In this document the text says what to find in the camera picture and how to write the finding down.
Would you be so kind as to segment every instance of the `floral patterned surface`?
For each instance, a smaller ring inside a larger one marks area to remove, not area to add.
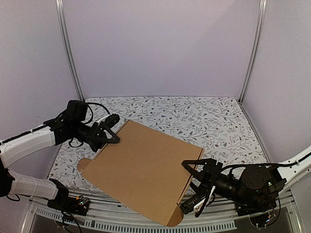
[[[262,149],[245,115],[234,98],[216,97],[112,97],[89,98],[87,102],[105,105],[121,116],[116,131],[130,119],[205,149],[203,158],[214,158],[224,165],[266,162]],[[93,105],[94,119],[107,113]],[[71,148],[64,143],[50,171],[70,188],[100,191],[82,178],[77,164],[83,157],[94,158],[87,144]]]

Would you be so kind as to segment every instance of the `floor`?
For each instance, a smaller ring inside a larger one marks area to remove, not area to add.
[[[205,149],[204,158],[228,164],[266,162],[262,149],[245,115],[234,98],[216,97],[112,97],[90,98],[87,102],[105,105],[121,116],[116,131],[127,119],[139,122]],[[94,106],[94,119],[106,115]],[[49,178],[73,189],[100,192],[83,179],[76,167],[83,157],[94,158],[88,145],[71,148],[64,143],[51,168]]]

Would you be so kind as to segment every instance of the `floral tablecloth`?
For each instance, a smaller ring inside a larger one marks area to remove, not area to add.
[[[111,113],[121,116],[113,131],[130,119],[202,147],[204,158],[214,158],[224,165],[266,162],[254,132],[234,98],[111,97],[86,101],[101,103]],[[99,106],[93,105],[92,109],[95,120],[107,115]],[[71,148],[64,143],[49,178],[70,188],[98,192],[100,190],[83,179],[76,169],[81,158],[92,159],[95,155],[87,144]]]

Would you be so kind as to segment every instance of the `brown cardboard box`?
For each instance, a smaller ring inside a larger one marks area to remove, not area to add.
[[[179,204],[191,175],[181,165],[200,159],[203,149],[133,121],[94,160],[82,159],[82,176],[111,197],[164,225],[183,219]]]

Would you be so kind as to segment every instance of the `vertical metal pole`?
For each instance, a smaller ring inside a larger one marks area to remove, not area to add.
[[[79,100],[84,101],[85,98],[83,96],[83,92],[81,89],[81,85],[79,82],[76,66],[74,64],[74,59],[73,59],[73,55],[72,55],[72,51],[70,47],[67,26],[66,26],[66,21],[65,21],[63,0],[56,0],[56,9],[57,9],[60,30],[61,30],[61,34],[62,34],[62,38],[64,42],[65,52],[67,55],[68,65],[70,68],[73,84],[76,89]]]
[[[253,73],[253,69],[254,69],[254,65],[255,65],[255,61],[256,61],[256,56],[257,56],[258,49],[259,49],[259,43],[260,43],[260,38],[261,38],[261,33],[262,33],[262,28],[263,28],[264,16],[266,13],[266,6],[267,6],[267,0],[260,0],[259,14],[258,14],[253,50],[252,50],[252,54],[251,54],[251,57],[250,57],[250,60],[248,63],[247,72],[246,72],[245,80],[243,83],[242,91],[240,94],[240,98],[238,100],[238,102],[241,104],[243,103],[243,101],[245,99],[247,89],[249,86],[249,82],[250,82],[250,79],[251,79],[251,76]]]

